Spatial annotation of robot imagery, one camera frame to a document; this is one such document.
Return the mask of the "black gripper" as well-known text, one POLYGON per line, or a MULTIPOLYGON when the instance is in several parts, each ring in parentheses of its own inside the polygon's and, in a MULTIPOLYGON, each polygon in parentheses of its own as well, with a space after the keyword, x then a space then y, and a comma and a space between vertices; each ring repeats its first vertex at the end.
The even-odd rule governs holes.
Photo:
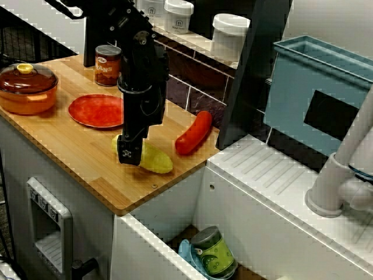
POLYGON ((124 104, 123 136, 117 139, 118 160, 138 166, 142 157, 143 138, 149 127, 163 122, 166 107, 166 86, 151 86, 140 92, 121 89, 124 104))

